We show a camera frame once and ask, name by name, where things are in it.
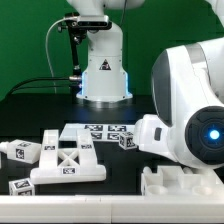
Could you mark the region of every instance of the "white block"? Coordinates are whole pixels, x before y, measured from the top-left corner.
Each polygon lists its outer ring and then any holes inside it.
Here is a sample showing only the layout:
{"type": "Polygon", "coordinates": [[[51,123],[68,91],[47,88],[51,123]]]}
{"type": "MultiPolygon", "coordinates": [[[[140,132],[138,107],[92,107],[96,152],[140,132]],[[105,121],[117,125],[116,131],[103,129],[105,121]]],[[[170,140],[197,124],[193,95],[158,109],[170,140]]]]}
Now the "white block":
{"type": "Polygon", "coordinates": [[[133,133],[122,132],[119,137],[119,146],[123,149],[136,149],[137,145],[133,142],[133,133]]]}
{"type": "Polygon", "coordinates": [[[21,180],[10,181],[9,193],[10,195],[17,196],[31,196],[35,195],[35,189],[30,179],[26,178],[21,180]]]}
{"type": "Polygon", "coordinates": [[[45,130],[39,167],[44,169],[58,166],[58,130],[45,130]]]}
{"type": "Polygon", "coordinates": [[[77,147],[80,166],[96,166],[97,157],[89,129],[77,130],[77,147]]]}
{"type": "Polygon", "coordinates": [[[7,144],[7,158],[33,164],[40,159],[41,144],[14,140],[7,144]]]}

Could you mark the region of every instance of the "white platform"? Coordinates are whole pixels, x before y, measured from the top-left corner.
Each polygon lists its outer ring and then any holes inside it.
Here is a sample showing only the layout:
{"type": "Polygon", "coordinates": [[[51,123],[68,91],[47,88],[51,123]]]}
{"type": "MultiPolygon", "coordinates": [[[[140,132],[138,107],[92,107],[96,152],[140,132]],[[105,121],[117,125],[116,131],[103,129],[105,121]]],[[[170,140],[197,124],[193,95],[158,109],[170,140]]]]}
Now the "white platform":
{"type": "Polygon", "coordinates": [[[4,223],[223,223],[224,186],[213,170],[145,168],[143,196],[0,197],[4,223]],[[165,191],[150,186],[161,186],[165,191]]]}

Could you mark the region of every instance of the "white cube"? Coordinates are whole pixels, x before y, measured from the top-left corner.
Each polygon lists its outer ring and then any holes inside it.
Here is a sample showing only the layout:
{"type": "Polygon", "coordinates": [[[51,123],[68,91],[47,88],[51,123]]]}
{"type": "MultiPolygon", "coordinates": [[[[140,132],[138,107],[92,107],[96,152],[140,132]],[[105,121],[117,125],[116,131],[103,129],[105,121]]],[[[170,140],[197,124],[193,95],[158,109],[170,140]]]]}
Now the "white cube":
{"type": "Polygon", "coordinates": [[[119,146],[123,149],[136,149],[137,145],[133,142],[133,133],[122,132],[119,136],[119,146]]]}
{"type": "Polygon", "coordinates": [[[17,196],[31,196],[35,195],[35,188],[29,178],[15,180],[9,182],[9,193],[17,196]]]}

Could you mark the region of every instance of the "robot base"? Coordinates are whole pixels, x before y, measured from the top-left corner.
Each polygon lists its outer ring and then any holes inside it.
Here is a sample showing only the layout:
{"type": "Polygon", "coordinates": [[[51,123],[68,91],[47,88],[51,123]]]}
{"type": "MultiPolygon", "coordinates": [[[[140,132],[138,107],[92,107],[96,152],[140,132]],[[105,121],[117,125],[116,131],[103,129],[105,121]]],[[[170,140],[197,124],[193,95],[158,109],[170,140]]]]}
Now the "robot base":
{"type": "Polygon", "coordinates": [[[86,105],[89,107],[94,108],[117,108],[122,106],[128,106],[133,103],[133,96],[130,94],[126,96],[123,100],[114,100],[114,101],[97,101],[97,100],[90,100],[84,98],[80,93],[74,94],[73,93],[73,103],[86,105]]]}

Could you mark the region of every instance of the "black surface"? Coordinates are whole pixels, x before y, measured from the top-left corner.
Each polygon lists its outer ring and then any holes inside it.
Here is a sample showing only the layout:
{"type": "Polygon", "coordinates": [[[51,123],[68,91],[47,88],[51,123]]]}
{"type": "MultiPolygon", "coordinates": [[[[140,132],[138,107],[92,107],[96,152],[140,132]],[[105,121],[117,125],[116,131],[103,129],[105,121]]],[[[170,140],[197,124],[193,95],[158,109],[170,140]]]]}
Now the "black surface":
{"type": "MultiPolygon", "coordinates": [[[[0,102],[0,142],[22,139],[42,142],[45,129],[62,131],[66,123],[135,124],[144,114],[155,113],[150,96],[138,96],[130,106],[95,109],[72,104],[69,95],[16,94],[0,102]]],[[[75,143],[62,142],[62,147],[75,143]]],[[[98,163],[105,165],[102,182],[66,183],[36,186],[38,195],[140,195],[140,175],[145,166],[156,172],[158,165],[175,164],[158,155],[138,149],[124,151],[118,143],[94,143],[98,163]]],[[[7,160],[2,154],[0,194],[8,195],[8,181],[27,178],[38,162],[29,165],[7,160]]],[[[217,170],[222,178],[223,169],[217,170]]]]}

